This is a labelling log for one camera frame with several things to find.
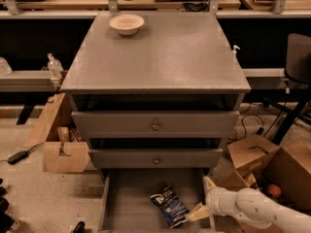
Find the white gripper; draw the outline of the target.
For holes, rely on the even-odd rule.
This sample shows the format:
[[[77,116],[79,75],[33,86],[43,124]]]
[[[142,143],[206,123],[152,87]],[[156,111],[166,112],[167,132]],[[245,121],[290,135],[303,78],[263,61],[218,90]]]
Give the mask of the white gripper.
[[[217,187],[208,176],[203,177],[203,186],[205,191],[208,192],[205,199],[207,207],[202,203],[197,204],[186,215],[188,221],[198,221],[207,218],[211,213],[217,216],[239,216],[241,214],[241,210],[236,204],[236,191]]]

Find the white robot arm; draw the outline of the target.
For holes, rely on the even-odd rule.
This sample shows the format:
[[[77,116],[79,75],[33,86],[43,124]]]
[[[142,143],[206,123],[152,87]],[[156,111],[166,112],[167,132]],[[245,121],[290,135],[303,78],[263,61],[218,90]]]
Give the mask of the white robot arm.
[[[257,229],[276,225],[285,233],[311,233],[311,216],[282,206],[256,189],[231,191],[216,186],[210,177],[203,178],[205,204],[197,204],[186,215],[187,221],[198,221],[211,215],[231,216]]]

